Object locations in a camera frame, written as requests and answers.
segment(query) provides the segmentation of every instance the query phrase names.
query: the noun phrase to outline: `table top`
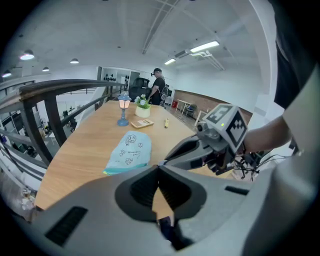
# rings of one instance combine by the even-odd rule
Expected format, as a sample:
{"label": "table top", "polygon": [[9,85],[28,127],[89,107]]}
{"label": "table top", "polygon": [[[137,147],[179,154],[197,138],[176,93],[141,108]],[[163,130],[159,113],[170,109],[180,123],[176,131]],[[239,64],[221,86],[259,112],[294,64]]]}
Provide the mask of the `table top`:
{"label": "table top", "polygon": [[[135,115],[136,106],[130,104],[126,110],[129,122],[142,120]],[[154,125],[135,129],[131,124],[118,126],[121,110],[117,101],[109,101],[102,105],[92,116],[87,118],[78,129],[65,141],[49,165],[35,204],[47,209],[61,198],[83,184],[95,179],[108,177],[103,174],[111,152],[128,131],[146,133],[152,141],[150,165],[156,165],[165,159],[169,151],[182,139],[194,134],[187,126],[166,111],[163,107],[152,105],[149,119]],[[169,127],[165,128],[165,119],[169,119]],[[191,172],[216,176],[207,166],[191,170]],[[228,172],[219,175],[225,178]],[[170,215],[163,195],[158,189],[153,202],[153,210],[159,218]]]}
{"label": "table top", "polygon": [[186,102],[186,101],[184,101],[184,100],[182,100],[182,99],[177,99],[177,101],[182,102],[182,103],[186,103],[186,104],[189,104],[189,105],[192,105],[192,103]]}

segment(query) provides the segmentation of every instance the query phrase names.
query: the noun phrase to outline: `blue lamp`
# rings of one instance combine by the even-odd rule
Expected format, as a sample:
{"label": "blue lamp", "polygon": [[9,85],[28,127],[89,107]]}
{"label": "blue lamp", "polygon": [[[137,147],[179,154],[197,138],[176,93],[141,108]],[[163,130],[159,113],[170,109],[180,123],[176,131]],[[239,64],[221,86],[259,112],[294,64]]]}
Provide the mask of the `blue lamp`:
{"label": "blue lamp", "polygon": [[126,120],[125,111],[127,108],[129,108],[131,98],[126,93],[123,93],[118,97],[118,100],[119,100],[119,107],[120,109],[122,109],[121,119],[118,120],[117,122],[118,126],[127,126],[129,124],[129,121]]}

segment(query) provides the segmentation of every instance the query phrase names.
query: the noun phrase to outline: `fluorescent light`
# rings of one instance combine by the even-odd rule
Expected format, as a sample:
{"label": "fluorescent light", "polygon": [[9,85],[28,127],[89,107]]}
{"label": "fluorescent light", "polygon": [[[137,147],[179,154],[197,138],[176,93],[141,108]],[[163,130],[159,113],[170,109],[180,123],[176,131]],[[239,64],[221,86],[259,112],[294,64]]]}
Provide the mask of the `fluorescent light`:
{"label": "fluorescent light", "polygon": [[73,58],[70,63],[72,64],[78,64],[79,63],[79,60],[77,58]]}
{"label": "fluorescent light", "polygon": [[7,77],[10,77],[10,76],[11,76],[11,72],[9,70],[6,70],[2,75],[3,78],[7,78]]}
{"label": "fluorescent light", "polygon": [[164,63],[164,65],[169,65],[172,62],[175,62],[176,60],[174,58],[168,60],[166,63]]}
{"label": "fluorescent light", "polygon": [[218,45],[219,45],[219,43],[217,41],[213,41],[213,42],[206,43],[204,45],[200,45],[200,46],[198,46],[196,48],[193,48],[190,51],[193,52],[193,53],[196,53],[196,52],[199,52],[201,50],[208,49],[208,48],[211,48],[211,47],[214,47],[214,46],[218,46]]}
{"label": "fluorescent light", "polygon": [[20,57],[21,60],[27,61],[31,60],[35,57],[34,52],[32,50],[26,50],[23,55]]}

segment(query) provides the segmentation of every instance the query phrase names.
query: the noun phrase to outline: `flower pot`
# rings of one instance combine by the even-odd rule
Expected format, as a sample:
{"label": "flower pot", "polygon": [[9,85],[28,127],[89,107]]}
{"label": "flower pot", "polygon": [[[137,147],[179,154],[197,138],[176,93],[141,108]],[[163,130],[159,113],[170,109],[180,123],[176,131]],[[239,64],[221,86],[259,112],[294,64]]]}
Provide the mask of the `flower pot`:
{"label": "flower pot", "polygon": [[141,118],[148,118],[150,116],[150,107],[147,109],[136,106],[135,115]]}

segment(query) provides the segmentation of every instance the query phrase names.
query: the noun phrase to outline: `lamp base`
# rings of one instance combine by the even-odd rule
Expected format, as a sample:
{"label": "lamp base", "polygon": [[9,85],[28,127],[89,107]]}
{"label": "lamp base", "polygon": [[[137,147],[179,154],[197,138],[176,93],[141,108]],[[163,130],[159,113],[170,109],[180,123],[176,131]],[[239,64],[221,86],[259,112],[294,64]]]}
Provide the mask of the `lamp base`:
{"label": "lamp base", "polygon": [[118,120],[118,126],[127,126],[129,124],[129,121],[126,119],[120,119]]}

